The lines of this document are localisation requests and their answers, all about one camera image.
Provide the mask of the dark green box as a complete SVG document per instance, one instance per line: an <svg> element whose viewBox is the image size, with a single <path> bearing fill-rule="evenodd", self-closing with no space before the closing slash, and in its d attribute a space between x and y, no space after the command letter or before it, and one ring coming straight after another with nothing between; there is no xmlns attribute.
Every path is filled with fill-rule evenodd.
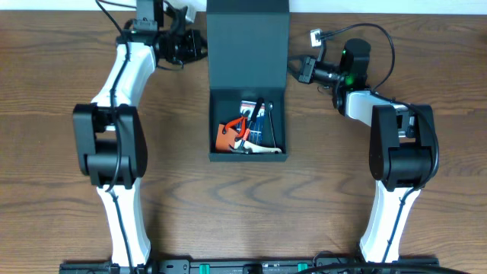
<svg viewBox="0 0 487 274"><path fill-rule="evenodd" d="M206 6L211 161L284 162L290 8L287 0L208 0ZM215 149L218 127L240 115L242 100L273 102L281 154L236 154ZM273 147L268 111L263 146Z"/></svg>

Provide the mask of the blue screwdriver set case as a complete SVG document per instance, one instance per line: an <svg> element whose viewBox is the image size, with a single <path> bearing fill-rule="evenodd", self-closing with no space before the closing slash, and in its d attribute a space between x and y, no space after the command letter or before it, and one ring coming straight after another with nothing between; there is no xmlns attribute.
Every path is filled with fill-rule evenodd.
<svg viewBox="0 0 487 274"><path fill-rule="evenodd" d="M250 121L250 119L253 116L253 111L255 110L256 105L257 102L242 100L240 102L240 114L246 116ZM265 104L261 104L260 109L257 112L256 118L253 121L253 124L250 125L249 121L246 124L246 127L250 127L250 134L247 137L247 140L249 142L252 142L253 144L256 145L261 145L263 143L263 127L264 127L265 120L266 120L266 108L265 108Z"/></svg>

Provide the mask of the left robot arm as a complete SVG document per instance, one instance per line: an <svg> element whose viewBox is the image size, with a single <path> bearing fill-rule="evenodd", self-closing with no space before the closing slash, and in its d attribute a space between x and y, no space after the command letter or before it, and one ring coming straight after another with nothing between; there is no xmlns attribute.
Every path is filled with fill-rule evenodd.
<svg viewBox="0 0 487 274"><path fill-rule="evenodd" d="M198 30L143 30L127 24L116 39L116 59L100 92L77 104L72 118L78 164L101 198L112 241L109 272L151 268L151 242L140 197L148 148L138 105L160 60L177 70L207 56Z"/></svg>

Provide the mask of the red handled pliers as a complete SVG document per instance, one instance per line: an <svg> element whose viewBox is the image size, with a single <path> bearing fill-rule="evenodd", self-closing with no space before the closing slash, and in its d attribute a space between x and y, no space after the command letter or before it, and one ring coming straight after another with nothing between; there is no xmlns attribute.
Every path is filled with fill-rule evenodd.
<svg viewBox="0 0 487 274"><path fill-rule="evenodd" d="M244 133L247 130L247 120L248 116L250 115L250 111L247 110L245 113L243 113L240 118L234 119L227 123L224 128L222 129L222 133L226 134L229 132L230 129L235 129L237 125L240 125L240 130L237 132L237 138L243 138Z"/></svg>

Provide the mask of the small black claw hammer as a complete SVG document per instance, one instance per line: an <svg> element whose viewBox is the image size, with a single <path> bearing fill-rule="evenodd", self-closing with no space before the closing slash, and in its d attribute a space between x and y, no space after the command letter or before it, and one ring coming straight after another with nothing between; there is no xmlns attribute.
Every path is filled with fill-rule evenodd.
<svg viewBox="0 0 487 274"><path fill-rule="evenodd" d="M250 122L250 125L253 124L253 121L256 118L257 112L260 109L260 105L264 103L264 99L262 97L260 97L257 99L256 102L257 102L257 105L255 106L255 110L253 111L253 116L250 119L250 121L247 120L247 122L248 121ZM251 149L245 147L245 142L247 141L247 137L249 136L249 134L250 134L250 127L247 127L247 130L244 133L243 138L240 139L240 138L237 138L237 136L236 136L234 139L234 146L229 145L229 149L234 153L247 154L247 155L251 154L252 153Z"/></svg>

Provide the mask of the silver combination wrench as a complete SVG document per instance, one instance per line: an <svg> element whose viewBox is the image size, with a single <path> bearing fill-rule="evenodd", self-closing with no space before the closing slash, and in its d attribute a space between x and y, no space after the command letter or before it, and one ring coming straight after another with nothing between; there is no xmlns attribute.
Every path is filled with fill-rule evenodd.
<svg viewBox="0 0 487 274"><path fill-rule="evenodd" d="M268 103L268 118L269 118L270 130L271 130L271 134L272 134L273 147L277 148L276 140L275 140L274 126L273 126L273 121L272 121L272 111L273 111L273 102L270 101Z"/></svg>

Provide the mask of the orange scraper wooden handle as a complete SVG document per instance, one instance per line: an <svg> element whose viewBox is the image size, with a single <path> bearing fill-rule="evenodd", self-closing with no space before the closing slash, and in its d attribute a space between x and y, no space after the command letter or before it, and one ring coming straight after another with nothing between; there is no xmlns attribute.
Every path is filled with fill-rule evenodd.
<svg viewBox="0 0 487 274"><path fill-rule="evenodd" d="M215 143L219 152L233 152L238 154L281 154L280 148L270 148L249 142L248 130L238 132L236 129L220 124Z"/></svg>

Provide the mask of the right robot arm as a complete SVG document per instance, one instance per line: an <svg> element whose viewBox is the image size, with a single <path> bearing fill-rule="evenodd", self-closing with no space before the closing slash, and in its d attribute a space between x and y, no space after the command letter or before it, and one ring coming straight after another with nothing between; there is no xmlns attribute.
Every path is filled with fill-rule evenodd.
<svg viewBox="0 0 487 274"><path fill-rule="evenodd" d="M375 194L358 246L367 263L393 263L399 259L409 211L438 171L439 144L429 105L387 99L368 86L370 53L368 42L354 38L345 43L339 63L324 62L321 56L295 56L288 60L288 72L300 83L329 87L341 115L369 126L368 162Z"/></svg>

